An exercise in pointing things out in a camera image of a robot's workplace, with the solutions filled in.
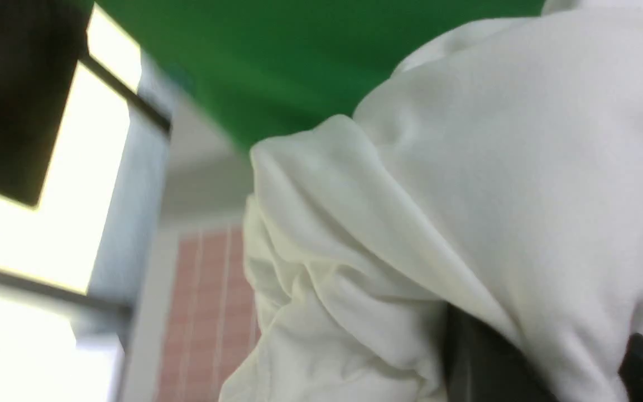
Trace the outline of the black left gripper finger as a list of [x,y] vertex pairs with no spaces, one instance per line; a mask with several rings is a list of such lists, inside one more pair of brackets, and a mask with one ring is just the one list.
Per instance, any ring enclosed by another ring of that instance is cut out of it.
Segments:
[[[554,401],[521,351],[486,323],[450,305],[443,340],[449,401]],[[628,399],[643,401],[643,335],[630,338],[620,367]]]

